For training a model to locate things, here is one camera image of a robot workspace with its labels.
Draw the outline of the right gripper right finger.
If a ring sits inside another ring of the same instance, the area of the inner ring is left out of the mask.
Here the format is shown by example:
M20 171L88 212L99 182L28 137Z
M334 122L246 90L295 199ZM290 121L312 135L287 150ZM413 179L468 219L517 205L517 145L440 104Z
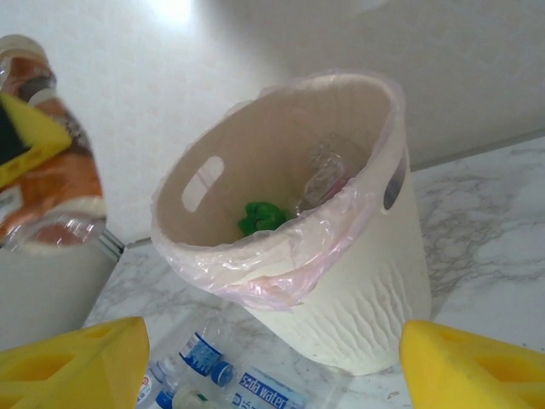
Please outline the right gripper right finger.
M415 408L544 407L543 353L410 320L399 355Z

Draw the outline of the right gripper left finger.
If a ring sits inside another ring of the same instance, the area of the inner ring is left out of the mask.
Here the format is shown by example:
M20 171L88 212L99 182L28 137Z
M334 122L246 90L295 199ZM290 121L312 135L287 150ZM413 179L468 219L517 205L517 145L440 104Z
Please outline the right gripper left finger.
M1 353L2 408L134 408L150 353L140 316Z

